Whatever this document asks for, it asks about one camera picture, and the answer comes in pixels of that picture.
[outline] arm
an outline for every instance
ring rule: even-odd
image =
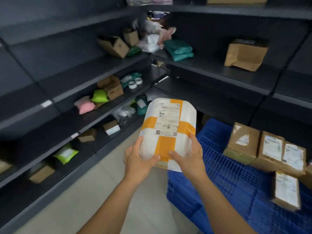
[[[140,158],[138,149],[142,140],[143,137],[139,137],[134,146],[126,149],[126,172],[123,180],[77,234],[120,233],[130,201],[137,187],[160,159],[159,155],[146,161]]]
[[[192,152],[181,157],[171,151],[170,156],[180,165],[183,174],[198,191],[215,234],[256,234],[248,223],[236,212],[220,190],[209,180],[202,160],[202,148],[196,137],[190,134]]]

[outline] hand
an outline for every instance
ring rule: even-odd
[[[196,181],[207,178],[207,174],[204,161],[202,160],[202,147],[195,135],[190,133],[190,138],[192,141],[192,151],[190,154],[186,157],[181,157],[176,151],[170,151],[169,155],[179,164],[186,178],[194,184]]]
[[[130,181],[134,185],[141,184],[148,176],[151,168],[160,160],[160,155],[154,155],[148,160],[143,160],[139,156],[138,150],[142,141],[143,136],[140,136],[134,146],[125,150],[126,172],[124,180]]]

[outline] tape roll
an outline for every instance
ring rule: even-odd
[[[130,81],[128,84],[130,89],[135,89],[137,87],[136,82],[135,81]]]
[[[136,84],[143,84],[142,78],[136,78],[135,82],[136,82]]]

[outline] blue plastic pallet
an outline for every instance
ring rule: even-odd
[[[231,131],[230,126],[210,119],[197,135],[210,180],[259,234],[312,233],[312,191],[300,184],[301,210],[296,213],[271,202],[272,175],[221,154]],[[202,232],[213,233],[202,201],[190,181],[182,173],[172,171],[168,172],[168,178],[167,199]]]

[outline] tiled floor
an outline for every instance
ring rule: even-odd
[[[96,212],[124,175],[124,150],[138,137],[128,137],[15,234],[74,234]],[[194,226],[166,199],[167,172],[152,168],[135,193],[123,234],[197,234]]]

